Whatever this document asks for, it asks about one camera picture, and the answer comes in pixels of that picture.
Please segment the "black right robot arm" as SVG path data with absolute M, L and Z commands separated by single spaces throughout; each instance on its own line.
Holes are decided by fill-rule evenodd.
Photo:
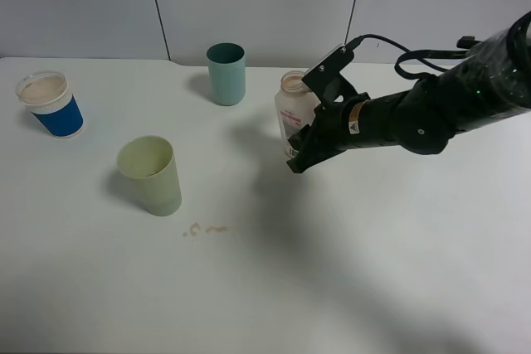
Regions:
M 339 46 L 303 76 L 319 105 L 314 121 L 289 139 L 296 151 L 290 170 L 302 173 L 358 148 L 439 154 L 457 134 L 529 112 L 529 27 L 525 14 L 489 39 L 463 36 L 454 51 L 404 48 L 394 69 L 414 86 L 376 99 L 341 74 L 366 37 Z

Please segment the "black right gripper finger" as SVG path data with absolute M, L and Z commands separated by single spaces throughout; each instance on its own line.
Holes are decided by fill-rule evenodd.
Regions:
M 303 173 L 332 157 L 332 152 L 324 146 L 317 124 L 304 126 L 289 138 L 289 144 L 297 152 L 287 162 L 293 173 Z

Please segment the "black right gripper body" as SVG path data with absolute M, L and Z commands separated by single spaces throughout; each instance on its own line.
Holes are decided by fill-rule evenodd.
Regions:
M 313 154 L 338 155 L 349 149 L 403 147 L 393 131 L 404 92 L 369 99 L 354 96 L 329 107 L 320 105 L 313 122 Z

